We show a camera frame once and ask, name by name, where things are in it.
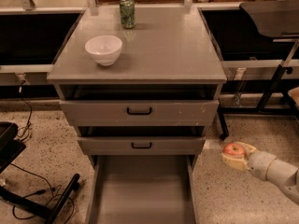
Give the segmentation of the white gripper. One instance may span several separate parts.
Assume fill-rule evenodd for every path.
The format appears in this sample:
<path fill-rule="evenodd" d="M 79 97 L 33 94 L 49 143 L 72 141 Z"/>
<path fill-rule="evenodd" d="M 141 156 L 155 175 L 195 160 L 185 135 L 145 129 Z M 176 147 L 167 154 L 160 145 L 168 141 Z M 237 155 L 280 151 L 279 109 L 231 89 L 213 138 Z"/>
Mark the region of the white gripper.
<path fill-rule="evenodd" d="M 249 172 L 256 178 L 266 181 L 267 171 L 270 164 L 277 158 L 275 155 L 265 151 L 257 151 L 257 148 L 244 142 L 237 142 L 245 150 L 245 155 L 249 157 L 248 160 L 245 155 L 232 156 L 229 154 L 222 154 L 222 160 L 225 164 L 238 171 Z"/>

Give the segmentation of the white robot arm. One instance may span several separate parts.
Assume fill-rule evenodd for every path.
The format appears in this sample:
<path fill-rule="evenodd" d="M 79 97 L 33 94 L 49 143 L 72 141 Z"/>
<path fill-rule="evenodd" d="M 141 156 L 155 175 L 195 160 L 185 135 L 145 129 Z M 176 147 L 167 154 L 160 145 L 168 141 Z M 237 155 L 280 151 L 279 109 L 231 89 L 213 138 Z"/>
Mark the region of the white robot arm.
<path fill-rule="evenodd" d="M 275 155 L 243 143 L 231 142 L 222 149 L 222 160 L 231 168 L 275 185 L 292 202 L 299 204 L 299 170 Z"/>

